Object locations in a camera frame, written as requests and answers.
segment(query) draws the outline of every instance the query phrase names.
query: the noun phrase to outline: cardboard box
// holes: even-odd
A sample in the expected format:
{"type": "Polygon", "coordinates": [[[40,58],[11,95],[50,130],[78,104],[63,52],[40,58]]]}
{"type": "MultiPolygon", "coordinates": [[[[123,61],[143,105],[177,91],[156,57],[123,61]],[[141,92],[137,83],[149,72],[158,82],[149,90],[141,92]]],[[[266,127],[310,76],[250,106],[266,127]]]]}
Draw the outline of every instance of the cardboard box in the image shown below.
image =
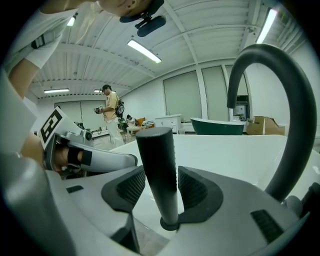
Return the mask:
{"type": "Polygon", "coordinates": [[[285,135],[285,127],[279,126],[276,121],[267,116],[255,116],[246,128],[249,135],[285,135]]]}

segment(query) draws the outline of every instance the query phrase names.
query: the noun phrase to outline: ceiling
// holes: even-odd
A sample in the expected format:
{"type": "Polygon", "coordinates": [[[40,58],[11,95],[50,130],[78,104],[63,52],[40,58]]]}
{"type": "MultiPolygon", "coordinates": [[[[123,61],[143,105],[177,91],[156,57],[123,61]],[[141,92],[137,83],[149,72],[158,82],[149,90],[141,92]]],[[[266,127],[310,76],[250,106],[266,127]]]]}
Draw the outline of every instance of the ceiling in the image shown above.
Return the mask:
{"type": "MultiPolygon", "coordinates": [[[[171,71],[208,61],[235,58],[254,44],[267,17],[266,0],[164,0],[157,15],[166,25],[138,37],[132,23],[92,11],[84,5],[74,26],[67,27],[49,61],[30,86],[38,99],[97,95],[110,84],[119,96],[171,71]],[[162,62],[127,46],[131,38],[153,51],[162,62]],[[44,94],[68,88],[69,93],[44,94]]],[[[291,52],[305,40],[300,27],[279,11],[264,43],[291,52]]]]}

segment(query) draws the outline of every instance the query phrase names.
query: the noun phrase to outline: yellow shirt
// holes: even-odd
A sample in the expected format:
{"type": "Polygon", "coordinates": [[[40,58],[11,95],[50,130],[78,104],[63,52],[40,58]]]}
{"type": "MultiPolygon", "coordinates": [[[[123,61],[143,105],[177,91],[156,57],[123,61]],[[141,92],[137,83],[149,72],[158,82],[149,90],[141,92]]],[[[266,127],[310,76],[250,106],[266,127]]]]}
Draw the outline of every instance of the yellow shirt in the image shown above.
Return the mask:
{"type": "Polygon", "coordinates": [[[119,97],[114,92],[111,92],[107,97],[105,101],[105,107],[106,108],[112,108],[113,111],[104,112],[104,120],[105,121],[111,121],[117,117],[116,115],[116,108],[119,103],[119,97]]]}

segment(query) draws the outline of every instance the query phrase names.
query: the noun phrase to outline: black curved faucet spout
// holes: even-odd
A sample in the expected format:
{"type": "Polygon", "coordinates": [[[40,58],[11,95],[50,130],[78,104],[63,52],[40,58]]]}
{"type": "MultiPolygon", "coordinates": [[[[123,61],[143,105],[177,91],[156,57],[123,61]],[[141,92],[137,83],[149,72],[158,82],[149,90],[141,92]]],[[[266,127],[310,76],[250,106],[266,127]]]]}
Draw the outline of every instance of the black curved faucet spout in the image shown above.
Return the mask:
{"type": "Polygon", "coordinates": [[[287,142],[279,166],[265,189],[282,201],[298,182],[309,160],[317,129],[316,101],[305,73],[287,53],[272,45],[253,44],[239,54],[233,65],[228,88],[229,109],[236,107],[240,79],[254,63],[267,66],[277,75],[289,102],[287,142]]]}

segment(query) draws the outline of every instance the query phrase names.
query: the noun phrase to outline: white cabinet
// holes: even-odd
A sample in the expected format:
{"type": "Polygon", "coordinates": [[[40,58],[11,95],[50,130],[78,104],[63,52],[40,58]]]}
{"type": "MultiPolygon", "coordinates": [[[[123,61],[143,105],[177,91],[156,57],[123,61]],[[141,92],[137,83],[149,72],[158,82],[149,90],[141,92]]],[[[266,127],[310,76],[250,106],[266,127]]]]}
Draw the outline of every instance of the white cabinet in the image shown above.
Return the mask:
{"type": "Polygon", "coordinates": [[[179,134],[179,130],[181,130],[181,114],[158,117],[155,119],[154,124],[155,127],[169,127],[173,133],[179,134]]]}

